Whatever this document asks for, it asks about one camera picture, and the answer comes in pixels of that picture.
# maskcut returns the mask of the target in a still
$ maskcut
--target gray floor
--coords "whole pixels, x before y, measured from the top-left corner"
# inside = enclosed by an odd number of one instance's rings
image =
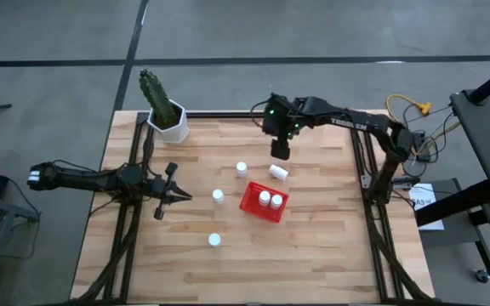
[[[51,2],[0,0],[0,60],[125,59],[139,0]],[[414,2],[151,0],[136,58],[490,55],[490,0]],[[124,110],[146,110],[134,67]],[[170,97],[190,110],[245,110],[270,92],[316,95],[335,105],[385,107],[388,94],[447,106],[448,96],[490,77],[490,62],[148,67]],[[43,212],[30,260],[3,260],[0,305],[68,298],[91,193],[29,191],[29,166],[56,158],[98,167],[121,66],[0,68],[0,173],[19,182]],[[395,100],[401,114],[405,103]],[[412,128],[432,131],[445,110]],[[424,179],[457,177],[463,186],[485,174],[464,132],[449,134],[440,161]],[[22,200],[12,191],[9,198]],[[483,230],[490,244],[490,229]],[[16,233],[8,251],[27,255],[32,229]],[[490,282],[473,245],[425,250],[436,295],[490,305]]]

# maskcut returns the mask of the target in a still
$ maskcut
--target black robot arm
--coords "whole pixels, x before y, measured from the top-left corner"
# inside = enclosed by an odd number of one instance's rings
[[[142,198],[148,196],[160,199],[155,218],[163,218],[164,205],[177,201],[191,200],[174,182],[177,164],[170,162],[166,168],[167,179],[155,174],[154,178],[144,178],[141,165],[124,164],[118,169],[99,172],[59,167],[54,162],[44,162],[30,168],[27,184],[32,190],[53,190],[59,187],[106,192],[114,200]]]
[[[271,141],[271,155],[287,160],[290,157],[289,139],[304,127],[325,124],[370,133],[378,140],[386,158],[377,177],[373,178],[369,198],[373,204],[388,203],[392,178],[398,166],[409,157],[412,145],[412,134],[401,123],[386,115],[339,108],[316,97],[296,98],[290,102],[286,97],[272,93],[266,101],[262,131],[277,137]]]

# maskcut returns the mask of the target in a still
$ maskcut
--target green cactus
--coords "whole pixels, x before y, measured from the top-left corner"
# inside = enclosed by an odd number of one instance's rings
[[[157,76],[144,69],[140,73],[140,86],[143,95],[154,110],[154,123],[157,127],[164,130],[179,124],[179,116],[169,102],[168,95]]]

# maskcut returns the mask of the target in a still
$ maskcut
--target white bottle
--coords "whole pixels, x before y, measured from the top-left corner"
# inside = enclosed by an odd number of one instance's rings
[[[225,194],[222,193],[222,190],[213,190],[213,201],[215,204],[222,204],[225,200]]]
[[[287,179],[288,171],[276,165],[271,165],[270,174],[284,182]]]
[[[220,247],[220,242],[221,242],[221,239],[220,239],[220,235],[217,234],[217,233],[213,233],[211,235],[209,235],[209,245],[211,247]]]
[[[266,207],[268,206],[268,204],[270,204],[270,193],[268,191],[262,191],[260,192],[260,196],[259,196],[259,204],[263,207]]]
[[[270,202],[271,208],[277,210],[281,207],[281,204],[282,204],[282,196],[274,195],[271,197],[271,202]]]
[[[247,164],[240,161],[236,165],[236,176],[238,178],[245,178],[247,176]]]

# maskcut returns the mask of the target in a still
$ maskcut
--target wooden table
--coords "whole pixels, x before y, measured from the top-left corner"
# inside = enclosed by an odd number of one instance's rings
[[[103,168],[128,161],[136,115],[115,114]],[[168,162],[178,163],[175,180],[194,199],[168,207],[163,221],[153,218],[158,200],[144,204],[129,303],[378,302],[349,130],[306,128],[290,142],[290,159],[280,161],[270,156],[271,138],[248,119],[189,119],[189,128],[178,146],[155,139],[152,169],[163,173]],[[381,162],[385,154],[374,143]],[[247,178],[236,178],[237,162],[248,164]],[[268,174],[272,163],[289,171],[286,182]],[[289,194],[281,223],[239,209],[249,180]],[[225,192],[221,206],[213,204],[214,189]],[[108,200],[96,195],[92,209]],[[412,209],[397,199],[387,209],[397,257],[433,296]],[[90,218],[72,298],[108,261],[117,211],[111,204]],[[219,248],[208,244],[213,232],[222,238]]]

